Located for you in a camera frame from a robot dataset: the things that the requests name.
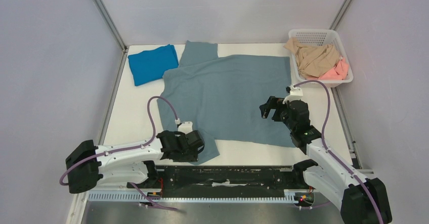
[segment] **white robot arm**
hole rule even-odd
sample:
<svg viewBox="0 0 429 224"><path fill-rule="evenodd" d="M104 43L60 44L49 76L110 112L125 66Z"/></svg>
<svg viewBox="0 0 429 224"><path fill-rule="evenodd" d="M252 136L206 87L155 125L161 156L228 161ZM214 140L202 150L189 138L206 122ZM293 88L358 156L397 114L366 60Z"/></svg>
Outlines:
<svg viewBox="0 0 429 224"><path fill-rule="evenodd" d="M262 118L267 118L270 110L275 109L272 119L283 122L290 130L294 145L309 156L310 159L293 166L298 183L323 194L340 210L345 224L380 223L377 215L383 223L390 223L392 214L383 182L378 178L370 180L341 158L310 124L308 104L301 101L302 90L293 85L286 90L290 95L271 96L260 110Z"/></svg>
<svg viewBox="0 0 429 224"><path fill-rule="evenodd" d="M82 193L104 184L156 181L156 177L151 178L152 174L156 174L154 161L198 161L198 154L204 149L202 137L197 130L192 130L191 122L183 122L178 131L166 130L149 144L148 141L149 139L118 146L94 146L92 140L82 142L66 158L67 169L82 159L90 156L94 158L68 173L69 192Z"/></svg>

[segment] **metal floor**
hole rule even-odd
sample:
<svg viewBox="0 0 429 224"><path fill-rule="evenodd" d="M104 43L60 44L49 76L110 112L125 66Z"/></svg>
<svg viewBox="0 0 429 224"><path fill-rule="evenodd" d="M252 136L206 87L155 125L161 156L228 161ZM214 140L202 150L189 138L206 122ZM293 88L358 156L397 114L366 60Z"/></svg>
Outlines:
<svg viewBox="0 0 429 224"><path fill-rule="evenodd" d="M320 196L317 203L326 199ZM82 224L343 224L337 208L330 204L313 210L301 210L291 204L236 203L163 203L180 210L146 209L132 202L88 202Z"/></svg>

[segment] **white plastic basket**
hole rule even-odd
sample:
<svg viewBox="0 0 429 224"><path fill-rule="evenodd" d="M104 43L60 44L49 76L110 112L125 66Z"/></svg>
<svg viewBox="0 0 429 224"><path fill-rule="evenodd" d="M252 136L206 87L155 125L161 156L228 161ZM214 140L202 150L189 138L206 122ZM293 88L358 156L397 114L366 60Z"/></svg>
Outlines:
<svg viewBox="0 0 429 224"><path fill-rule="evenodd" d="M339 35L334 30L329 29L292 29L289 31L289 38L295 37L300 43L309 44L312 46L324 46L325 44L333 44L338 50L339 54L346 59L346 63L350 65L349 60L347 59L346 52L342 46ZM302 82L306 81L299 72L298 66L296 64L295 55L292 54L292 62L290 63L290 71L292 75L292 82ZM327 87L336 87L342 83L351 82L353 80L352 68L349 67L349 72L347 77L344 80L320 80ZM312 87L316 86L315 82L306 83L302 86Z"/></svg>

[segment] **white bracket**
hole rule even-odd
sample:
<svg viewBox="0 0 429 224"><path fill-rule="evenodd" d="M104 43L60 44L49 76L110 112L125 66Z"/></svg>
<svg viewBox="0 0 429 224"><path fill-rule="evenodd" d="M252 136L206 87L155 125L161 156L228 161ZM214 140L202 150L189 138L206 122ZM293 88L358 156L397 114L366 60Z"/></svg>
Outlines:
<svg viewBox="0 0 429 224"><path fill-rule="evenodd" d="M338 186L320 166L312 166L304 171L305 182L322 193L338 209L341 209L344 186Z"/></svg>
<svg viewBox="0 0 429 224"><path fill-rule="evenodd" d="M183 132L185 134L192 132L192 122L191 121L185 121L179 125L177 128L178 131Z"/></svg>
<svg viewBox="0 0 429 224"><path fill-rule="evenodd" d="M143 162L136 162L130 165L117 167L108 171L100 171L103 175L98 180L97 185L111 184L111 183L136 183L144 182L148 176L148 170Z"/></svg>
<svg viewBox="0 0 429 224"><path fill-rule="evenodd" d="M287 95L284 100L283 104L286 104L287 101L294 101L294 100L300 100L304 96L303 90L300 87L294 87L293 84L290 86L290 92L289 95Z"/></svg>
<svg viewBox="0 0 429 224"><path fill-rule="evenodd" d="M101 165L99 166L99 171L106 172L116 170L119 167L129 167L131 164L138 163L141 161L160 160L163 156L163 153L161 152L161 140L155 138L149 145L141 147L147 142L148 140L116 146L98 146L98 149L95 150L96 154L105 153L107 151L112 151L121 148L138 146L138 148L133 150L115 152L113 154L105 154L104 156L97 157L97 161L101 162Z"/></svg>

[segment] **beige cloth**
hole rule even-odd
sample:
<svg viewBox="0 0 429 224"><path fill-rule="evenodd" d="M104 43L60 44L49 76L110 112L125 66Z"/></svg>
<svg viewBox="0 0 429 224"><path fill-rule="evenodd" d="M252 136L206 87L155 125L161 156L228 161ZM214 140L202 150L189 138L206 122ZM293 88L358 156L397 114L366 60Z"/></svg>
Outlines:
<svg viewBox="0 0 429 224"><path fill-rule="evenodd" d="M309 46L290 38L284 46L295 54L299 73L304 77L320 77L339 61L339 53L332 44Z"/></svg>

